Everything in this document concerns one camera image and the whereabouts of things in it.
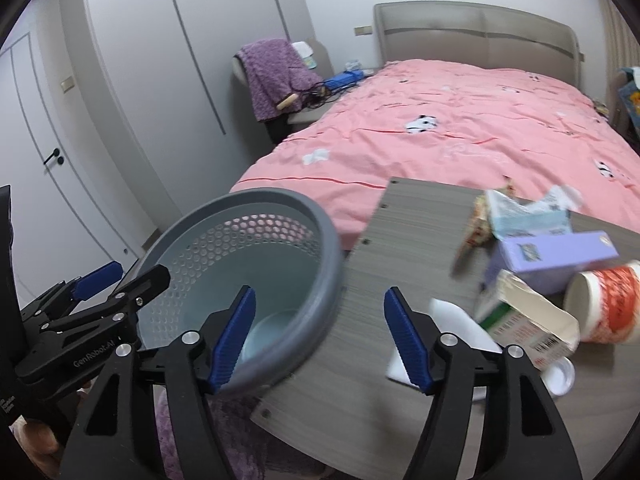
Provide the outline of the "person's left hand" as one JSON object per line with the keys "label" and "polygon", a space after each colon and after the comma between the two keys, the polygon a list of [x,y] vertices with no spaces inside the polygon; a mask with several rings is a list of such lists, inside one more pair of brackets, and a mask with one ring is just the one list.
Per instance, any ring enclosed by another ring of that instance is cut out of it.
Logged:
{"label": "person's left hand", "polygon": [[41,422],[28,422],[23,417],[17,419],[11,429],[32,464],[47,478],[57,479],[65,448],[58,443],[53,431]]}

